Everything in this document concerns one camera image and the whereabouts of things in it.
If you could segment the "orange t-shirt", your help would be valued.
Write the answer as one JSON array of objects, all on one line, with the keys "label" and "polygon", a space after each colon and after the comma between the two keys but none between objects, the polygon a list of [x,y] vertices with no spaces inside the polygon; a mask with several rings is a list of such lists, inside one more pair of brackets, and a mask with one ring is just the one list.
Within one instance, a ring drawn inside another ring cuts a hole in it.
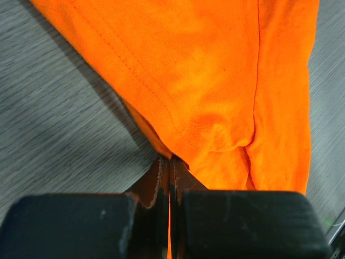
[{"label": "orange t-shirt", "polygon": [[210,190],[297,192],[318,1],[33,1],[161,157]]}]

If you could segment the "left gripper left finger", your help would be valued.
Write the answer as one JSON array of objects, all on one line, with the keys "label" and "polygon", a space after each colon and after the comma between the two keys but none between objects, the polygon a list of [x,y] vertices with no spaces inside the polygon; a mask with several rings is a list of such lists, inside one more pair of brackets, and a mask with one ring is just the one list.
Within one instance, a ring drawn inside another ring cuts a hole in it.
[{"label": "left gripper left finger", "polygon": [[1,225],[1,258],[167,258],[169,162],[123,193],[28,195]]}]

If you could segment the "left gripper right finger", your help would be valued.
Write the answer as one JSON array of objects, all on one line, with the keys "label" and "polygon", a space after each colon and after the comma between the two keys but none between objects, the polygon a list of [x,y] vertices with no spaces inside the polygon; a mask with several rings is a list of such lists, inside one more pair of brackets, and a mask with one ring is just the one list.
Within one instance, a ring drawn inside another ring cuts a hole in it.
[{"label": "left gripper right finger", "polygon": [[329,258],[307,198],[297,192],[210,190],[170,161],[172,258]]}]

